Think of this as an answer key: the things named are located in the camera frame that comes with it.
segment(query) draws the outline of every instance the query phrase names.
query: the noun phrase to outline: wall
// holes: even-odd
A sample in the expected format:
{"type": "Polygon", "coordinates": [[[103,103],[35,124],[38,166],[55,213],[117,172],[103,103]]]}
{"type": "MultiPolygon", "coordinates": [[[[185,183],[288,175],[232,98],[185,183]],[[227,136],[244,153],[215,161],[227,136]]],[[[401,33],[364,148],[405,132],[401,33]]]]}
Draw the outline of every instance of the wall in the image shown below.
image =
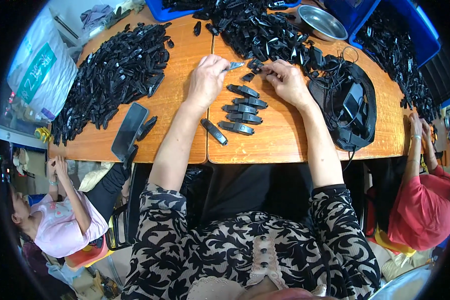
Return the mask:
{"type": "Polygon", "coordinates": [[[52,15],[66,23],[79,37],[82,35],[80,15],[94,5],[108,4],[112,8],[124,0],[50,0],[48,6],[52,15]]]}

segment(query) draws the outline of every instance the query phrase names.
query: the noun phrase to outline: forearm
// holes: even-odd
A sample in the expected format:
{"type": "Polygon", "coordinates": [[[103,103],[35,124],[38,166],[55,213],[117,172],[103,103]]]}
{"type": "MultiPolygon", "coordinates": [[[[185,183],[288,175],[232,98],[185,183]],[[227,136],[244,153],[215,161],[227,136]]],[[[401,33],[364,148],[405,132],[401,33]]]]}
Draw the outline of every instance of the forearm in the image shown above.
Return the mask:
{"type": "Polygon", "coordinates": [[[431,139],[426,140],[425,155],[426,155],[426,167],[428,169],[428,172],[432,174],[433,171],[437,168],[438,162],[437,157],[435,156],[435,149],[433,148],[431,139]]]}
{"type": "Polygon", "coordinates": [[[421,147],[421,140],[416,137],[412,137],[412,145],[410,146],[410,150],[408,150],[408,159],[402,178],[402,185],[407,184],[415,176],[419,176],[421,147]]]}
{"type": "Polygon", "coordinates": [[[313,187],[344,183],[342,165],[320,108],[313,101],[300,113],[308,143],[307,157],[313,187]]]}
{"type": "MultiPolygon", "coordinates": [[[[50,175],[48,177],[48,180],[53,183],[58,182],[57,176],[55,174],[50,175]]],[[[50,184],[50,186],[48,187],[48,194],[52,196],[53,201],[57,201],[59,199],[59,186],[50,184]]]]}
{"type": "Polygon", "coordinates": [[[185,101],[180,105],[153,161],[149,183],[179,191],[189,162],[193,137],[203,112],[185,101]]]}
{"type": "Polygon", "coordinates": [[[77,192],[73,188],[73,185],[70,181],[68,182],[62,182],[63,187],[65,189],[66,195],[68,196],[68,199],[70,200],[70,204],[72,206],[73,212],[75,213],[75,219],[77,219],[78,226],[80,227],[80,231],[82,234],[85,234],[85,232],[90,227],[90,216],[88,215],[87,211],[85,210],[85,207],[78,198],[77,192]]]}

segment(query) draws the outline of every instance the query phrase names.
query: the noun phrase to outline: wooden table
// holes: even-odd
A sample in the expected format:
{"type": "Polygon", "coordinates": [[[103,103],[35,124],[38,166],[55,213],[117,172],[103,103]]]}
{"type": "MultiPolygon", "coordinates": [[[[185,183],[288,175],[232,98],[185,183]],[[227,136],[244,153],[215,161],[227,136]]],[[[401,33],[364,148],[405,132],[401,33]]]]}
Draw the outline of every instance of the wooden table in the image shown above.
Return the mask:
{"type": "MultiPolygon", "coordinates": [[[[91,40],[83,50],[79,63],[91,52],[96,51],[102,42],[123,30],[126,24],[130,28],[136,27],[138,22],[154,24],[150,10],[144,8],[139,14],[133,13],[124,20],[118,22],[110,30],[100,33],[91,40]]],[[[171,36],[175,43],[170,51],[170,61],[165,69],[165,79],[157,92],[151,98],[142,98],[138,103],[150,110],[151,116],[158,116],[155,127],[147,137],[138,143],[138,153],[135,162],[150,163],[156,155],[173,117],[186,97],[189,85],[190,72],[197,66],[201,57],[211,53],[220,55],[230,61],[240,62],[231,47],[224,44],[222,38],[213,36],[205,29],[202,22],[200,36],[193,35],[193,27],[197,20],[192,16],[185,16],[172,21],[167,28],[167,35],[171,36]]],[[[323,51],[323,55],[333,54],[338,56],[342,50],[349,46],[346,42],[324,42],[311,37],[316,46],[323,51]]],[[[345,58],[354,60],[356,54],[348,50],[345,58]]],[[[407,117],[399,103],[403,98],[397,83],[390,80],[389,76],[380,67],[369,59],[362,51],[358,50],[357,64],[368,74],[375,87],[377,102],[377,123],[375,128],[375,141],[357,151],[355,159],[369,159],[404,155],[408,152],[407,117]]],[[[217,124],[226,121],[226,112],[222,106],[231,104],[231,100],[238,95],[226,89],[228,84],[242,85],[241,77],[249,73],[246,67],[228,72],[222,93],[211,105],[208,111],[210,121],[217,124]]],[[[280,99],[273,87],[263,81],[259,75],[255,76],[247,86],[261,94],[261,99],[268,102],[269,107],[261,110],[259,116],[263,118],[260,125],[251,125],[255,129],[252,136],[243,136],[223,130],[228,138],[228,145],[221,146],[214,138],[207,138],[205,129],[197,124],[198,129],[192,144],[189,163],[203,163],[210,160],[213,163],[282,163],[302,162],[307,159],[307,137],[299,112],[280,99]]],[[[87,125],[82,134],[77,135],[74,141],[69,141],[67,147],[62,144],[57,147],[50,143],[49,155],[63,155],[67,159],[93,160],[93,161],[117,161],[110,151],[115,135],[122,123],[128,105],[120,105],[120,111],[109,123],[107,130],[97,130],[93,124],[87,125]]],[[[347,160],[349,153],[337,149],[340,159],[347,160]]]]}
{"type": "MultiPolygon", "coordinates": [[[[349,46],[344,41],[335,43],[324,42],[310,37],[315,46],[322,50],[323,56],[332,54],[338,56],[342,50],[349,46]]],[[[367,57],[362,51],[358,51],[356,62],[372,80],[375,87],[377,102],[377,123],[375,127],[375,141],[369,146],[355,153],[354,159],[370,159],[381,157],[400,156],[408,152],[408,140],[404,122],[403,109],[400,100],[403,94],[396,82],[390,80],[380,67],[367,57]]],[[[214,41],[214,53],[231,62],[240,62],[232,48],[226,45],[220,36],[214,41]]],[[[347,49],[345,58],[354,61],[356,53],[347,49]]],[[[212,163],[239,164],[239,163],[284,163],[303,162],[307,160],[307,136],[300,113],[297,109],[277,96],[274,88],[259,75],[250,82],[244,82],[241,77],[249,73],[248,68],[232,70],[225,77],[222,93],[218,96],[209,110],[209,120],[213,124],[220,121],[228,121],[225,118],[227,112],[222,106],[232,104],[232,99],[240,97],[226,89],[228,84],[243,85],[260,93],[260,99],[268,102],[268,108],[260,110],[259,117],[263,118],[260,125],[250,125],[255,129],[251,136],[244,136],[223,130],[228,139],[227,146],[221,146],[214,138],[208,139],[208,159],[212,163]]],[[[337,148],[340,159],[348,160],[349,153],[337,148]]]]}
{"type": "MultiPolygon", "coordinates": [[[[97,51],[104,41],[122,31],[126,24],[130,23],[130,29],[133,30],[139,22],[145,24],[157,23],[147,7],[137,15],[132,11],[129,16],[119,21],[112,28],[103,31],[90,40],[85,45],[77,65],[80,65],[90,53],[97,51]]],[[[193,19],[192,16],[186,16],[173,20],[172,25],[166,29],[166,34],[171,37],[175,47],[170,49],[165,45],[170,52],[170,60],[165,69],[165,79],[152,97],[144,97],[137,101],[149,109],[150,118],[158,116],[158,120],[145,139],[138,142],[138,153],[134,162],[153,162],[158,147],[160,147],[180,103],[185,100],[188,93],[190,73],[198,65],[200,59],[211,52],[212,35],[203,26],[202,34],[198,37],[195,36],[193,27],[196,23],[197,20],[193,19]]],[[[83,132],[76,136],[74,141],[67,143],[66,147],[63,144],[57,147],[49,143],[49,156],[62,155],[67,159],[76,160],[118,161],[110,147],[129,106],[120,105],[118,113],[109,122],[106,130],[97,130],[94,124],[89,123],[83,129],[83,132]]],[[[206,131],[202,125],[197,124],[197,133],[190,151],[189,163],[197,164],[206,161],[206,143],[206,131]]]]}

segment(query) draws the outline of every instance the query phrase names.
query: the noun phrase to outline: green label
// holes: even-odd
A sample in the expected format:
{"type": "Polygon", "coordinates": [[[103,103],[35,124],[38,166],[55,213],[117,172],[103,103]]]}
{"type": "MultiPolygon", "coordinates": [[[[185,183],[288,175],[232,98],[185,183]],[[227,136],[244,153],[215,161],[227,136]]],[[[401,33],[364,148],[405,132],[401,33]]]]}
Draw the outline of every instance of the green label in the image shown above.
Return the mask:
{"type": "Polygon", "coordinates": [[[17,96],[22,98],[27,104],[30,104],[43,79],[56,61],[57,57],[55,57],[48,43],[45,43],[40,51],[38,51],[21,80],[18,86],[17,96]]]}

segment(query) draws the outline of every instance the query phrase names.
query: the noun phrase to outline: white plastic bag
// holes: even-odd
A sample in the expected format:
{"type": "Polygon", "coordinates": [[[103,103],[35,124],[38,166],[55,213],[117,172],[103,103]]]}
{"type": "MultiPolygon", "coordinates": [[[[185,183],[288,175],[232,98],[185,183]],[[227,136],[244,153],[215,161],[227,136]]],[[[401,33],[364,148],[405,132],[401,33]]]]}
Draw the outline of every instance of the white plastic bag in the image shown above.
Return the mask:
{"type": "Polygon", "coordinates": [[[24,105],[51,122],[62,110],[77,71],[45,6],[20,44],[6,81],[24,105]]]}

